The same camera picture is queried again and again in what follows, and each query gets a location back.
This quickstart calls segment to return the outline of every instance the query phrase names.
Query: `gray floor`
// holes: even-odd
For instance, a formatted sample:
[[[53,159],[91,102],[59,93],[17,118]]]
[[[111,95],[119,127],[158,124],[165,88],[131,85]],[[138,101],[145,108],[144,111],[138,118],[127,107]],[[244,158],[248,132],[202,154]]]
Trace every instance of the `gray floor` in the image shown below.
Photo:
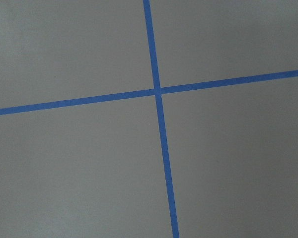
[[[298,1],[152,0],[162,86],[298,69]],[[153,88],[140,0],[0,0],[0,108]],[[163,95],[182,238],[298,238],[298,77]],[[154,96],[0,116],[0,238],[171,238]]]

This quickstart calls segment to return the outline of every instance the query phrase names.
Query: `gray surface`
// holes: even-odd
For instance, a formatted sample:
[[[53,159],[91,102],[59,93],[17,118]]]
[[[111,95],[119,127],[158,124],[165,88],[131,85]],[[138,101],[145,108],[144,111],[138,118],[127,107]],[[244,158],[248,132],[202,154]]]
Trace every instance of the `gray surface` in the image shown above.
[[[154,97],[0,116],[0,238],[170,238]]]
[[[298,0],[152,0],[162,86],[298,69]]]
[[[180,236],[298,238],[298,78],[163,98]]]
[[[0,0],[0,108],[152,87],[142,1]]]

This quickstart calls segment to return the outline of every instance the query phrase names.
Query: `blue line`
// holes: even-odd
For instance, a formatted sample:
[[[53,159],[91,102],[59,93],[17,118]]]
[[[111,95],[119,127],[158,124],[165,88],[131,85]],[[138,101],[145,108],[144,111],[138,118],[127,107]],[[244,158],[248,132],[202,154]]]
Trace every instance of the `blue line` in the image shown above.
[[[121,99],[128,99],[128,98],[145,97],[145,96],[156,95],[157,93],[158,94],[176,93],[176,92],[223,87],[223,86],[229,86],[229,85],[253,83],[253,82],[292,78],[292,77],[298,77],[298,70],[163,87],[163,88],[160,88],[158,92],[157,90],[154,90],[154,89],[147,89],[147,90],[126,92],[126,93],[101,95],[101,96],[88,97],[88,98],[69,99],[69,100],[49,102],[49,103],[39,103],[39,104],[17,106],[17,107],[11,107],[11,108],[1,108],[0,115],[38,111],[38,110],[45,110],[45,109],[52,109],[52,108],[69,107],[69,106],[89,104],[89,103],[100,103],[100,102],[107,102],[107,101],[114,101],[114,100],[121,100]]]
[[[75,105],[89,104],[89,103],[100,103],[114,100],[121,100],[127,98],[138,98],[145,96],[154,95],[153,89],[126,92],[126,93],[116,93],[116,94],[108,94],[102,96],[88,97],[88,98],[77,98],[77,99],[69,99],[57,102],[49,102],[49,103],[39,103],[11,108],[2,108],[0,109],[0,115],[6,114],[14,114],[14,113],[23,113],[23,112],[31,112],[52,108],[61,108],[61,107],[69,107]]]
[[[172,228],[173,238],[179,238],[178,219],[177,219],[174,192],[173,192],[171,165],[170,165],[170,158],[169,158],[167,133],[165,129],[163,102],[161,97],[160,78],[159,78],[158,62],[157,62],[157,56],[156,56],[156,50],[155,50],[150,2],[149,0],[143,0],[143,2],[144,2],[144,12],[145,12],[145,19],[146,19],[149,52],[150,52],[151,70],[152,70],[153,85],[154,85],[154,92],[155,92],[155,103],[157,107],[157,115],[158,115],[158,123],[159,123],[164,176],[165,176],[165,182],[167,187],[170,218],[171,218],[171,228]]]
[[[153,76],[153,85],[154,85],[154,88],[159,91],[160,90],[160,78],[159,78],[157,54],[155,51],[155,42],[154,42],[150,2],[149,2],[149,0],[144,0],[143,2],[144,2],[147,37],[148,37],[149,53],[150,53],[150,61],[151,61],[151,71],[152,71],[152,76]]]
[[[204,89],[204,88],[215,88],[215,87],[229,86],[229,85],[235,85],[235,84],[253,83],[253,82],[268,81],[268,80],[275,80],[275,79],[282,79],[282,78],[292,78],[292,77],[298,77],[298,70],[261,74],[261,75],[241,77],[241,78],[230,78],[230,79],[223,79],[223,80],[209,81],[209,82],[202,82],[202,83],[184,84],[184,85],[171,86],[171,87],[163,87],[161,88],[161,93],[162,94],[176,93],[176,92],[184,92],[184,91],[198,90],[198,89]]]

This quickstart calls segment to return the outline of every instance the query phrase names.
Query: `blue painter's tape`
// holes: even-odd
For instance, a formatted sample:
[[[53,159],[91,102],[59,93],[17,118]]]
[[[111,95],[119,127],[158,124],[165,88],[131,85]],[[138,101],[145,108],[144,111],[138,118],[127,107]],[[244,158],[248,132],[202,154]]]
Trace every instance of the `blue painter's tape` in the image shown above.
[[[75,106],[75,105],[100,103],[100,102],[121,100],[121,99],[127,99],[127,98],[138,98],[138,97],[145,97],[145,96],[152,96],[152,95],[154,95],[154,90],[147,89],[147,90],[108,94],[108,95],[88,97],[88,98],[69,99],[69,100],[49,102],[49,103],[39,103],[39,104],[32,104],[32,105],[25,105],[25,106],[11,107],[11,108],[2,108],[0,109],[0,115],[38,111],[38,110],[45,110],[45,109],[52,109],[52,108],[62,108],[62,107],[69,107],[69,106]]]
[[[150,52],[151,70],[152,70],[153,85],[154,85],[154,92],[155,92],[155,103],[156,103],[157,115],[158,115],[164,175],[165,175],[165,181],[166,181],[166,187],[167,187],[168,203],[169,203],[170,218],[171,218],[171,228],[172,228],[173,238],[179,238],[179,228],[178,228],[178,220],[177,220],[177,213],[176,213],[175,199],[174,199],[174,192],[173,192],[171,165],[170,165],[170,159],[169,159],[167,133],[165,129],[160,78],[159,78],[158,62],[157,62],[157,56],[156,56],[156,50],[155,50],[150,2],[149,0],[143,0],[143,2],[144,2],[144,12],[145,12],[145,19],[146,19],[149,52]]]
[[[172,228],[173,238],[179,238],[178,219],[177,219],[175,198],[174,198],[174,192],[173,192],[171,164],[170,164],[170,158],[169,158],[168,140],[167,140],[167,133],[165,128],[163,103],[162,103],[161,95],[155,96],[155,103],[156,103],[157,114],[158,114],[159,132],[160,132],[162,158],[163,158],[163,166],[164,166],[164,176],[166,181],[169,210],[170,210],[170,217],[171,217],[171,228]]]
[[[149,0],[144,0],[143,2],[144,2],[147,37],[148,37],[148,44],[149,44],[151,70],[152,70],[152,76],[153,76],[153,85],[154,85],[155,90],[157,90],[157,92],[159,93],[160,78],[159,78],[157,54],[155,51],[155,42],[154,42],[154,33],[153,33],[150,2],[149,2]]]
[[[261,74],[261,75],[241,77],[241,78],[230,78],[230,79],[223,79],[223,80],[209,81],[209,82],[202,82],[202,83],[184,84],[184,85],[171,86],[171,87],[163,87],[161,88],[161,93],[162,94],[176,93],[176,92],[191,91],[191,90],[198,90],[198,89],[204,89],[204,88],[215,88],[215,87],[229,86],[229,85],[235,85],[235,84],[253,83],[253,82],[268,81],[268,80],[282,79],[282,78],[292,78],[292,77],[298,77],[298,70]]]

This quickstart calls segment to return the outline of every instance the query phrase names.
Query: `gray backdrop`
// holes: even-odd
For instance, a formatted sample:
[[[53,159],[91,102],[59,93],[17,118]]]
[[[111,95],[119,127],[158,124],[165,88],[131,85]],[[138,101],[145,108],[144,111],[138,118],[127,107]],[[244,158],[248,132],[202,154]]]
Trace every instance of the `gray backdrop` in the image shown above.
[[[152,0],[162,86],[298,69],[298,1]],[[141,0],[0,0],[0,108],[153,88]],[[163,95],[182,238],[298,238],[298,77]],[[0,116],[0,238],[171,238],[153,96]]]

